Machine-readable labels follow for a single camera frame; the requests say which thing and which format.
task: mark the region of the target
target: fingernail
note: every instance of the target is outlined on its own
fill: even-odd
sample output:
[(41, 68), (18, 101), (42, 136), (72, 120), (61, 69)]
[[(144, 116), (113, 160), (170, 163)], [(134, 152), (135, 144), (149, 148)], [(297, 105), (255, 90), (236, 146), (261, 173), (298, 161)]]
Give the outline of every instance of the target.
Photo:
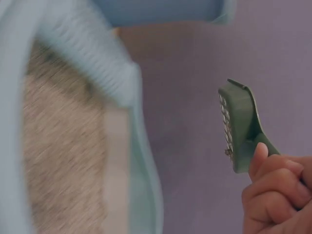
[(298, 182), (297, 189), (299, 194), (303, 199), (310, 200), (311, 193), (306, 186), (304, 186), (301, 182)]
[(300, 163), (297, 163), (297, 162), (294, 162), (291, 160), (286, 161), (286, 167), (288, 170), (290, 170), (291, 172), (293, 172), (297, 176), (301, 175), (301, 173), (304, 169), (304, 167)]

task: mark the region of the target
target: light blue fabric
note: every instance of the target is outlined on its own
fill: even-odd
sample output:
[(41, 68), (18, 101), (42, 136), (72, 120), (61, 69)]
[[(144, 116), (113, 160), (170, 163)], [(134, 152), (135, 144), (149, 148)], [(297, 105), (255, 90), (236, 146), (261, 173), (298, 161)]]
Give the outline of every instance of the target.
[(183, 20), (228, 23), (236, 0), (93, 0), (113, 26)]
[(83, 72), (103, 95), (128, 109), (129, 234), (162, 234), (163, 200), (145, 132), (139, 67), (88, 0), (5, 3), (5, 10), (0, 10), (0, 234), (35, 233), (23, 177), (20, 136), (22, 79), (37, 31), (46, 45)]

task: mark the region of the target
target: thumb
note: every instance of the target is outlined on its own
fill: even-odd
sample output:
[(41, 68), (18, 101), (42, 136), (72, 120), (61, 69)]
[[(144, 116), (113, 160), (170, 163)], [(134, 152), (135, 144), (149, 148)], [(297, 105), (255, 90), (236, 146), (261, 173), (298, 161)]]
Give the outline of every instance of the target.
[(268, 147), (264, 143), (258, 143), (254, 151), (254, 156), (249, 165), (249, 177), (253, 181), (259, 168), (267, 159), (269, 154)]

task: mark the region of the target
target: hand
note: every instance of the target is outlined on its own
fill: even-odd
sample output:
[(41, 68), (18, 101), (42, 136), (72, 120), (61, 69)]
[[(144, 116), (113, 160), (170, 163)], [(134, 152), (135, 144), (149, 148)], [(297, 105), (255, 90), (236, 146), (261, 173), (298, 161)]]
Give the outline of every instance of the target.
[(253, 183), (242, 193), (244, 234), (312, 234), (312, 157), (268, 157), (259, 143), (249, 176)]

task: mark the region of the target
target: fuzzy texture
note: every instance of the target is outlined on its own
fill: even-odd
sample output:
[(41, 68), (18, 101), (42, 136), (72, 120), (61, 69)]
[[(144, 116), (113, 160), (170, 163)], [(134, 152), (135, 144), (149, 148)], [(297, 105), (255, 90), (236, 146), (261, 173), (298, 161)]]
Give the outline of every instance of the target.
[(35, 43), (23, 113), (24, 165), (38, 234), (103, 234), (101, 98), (80, 74)]

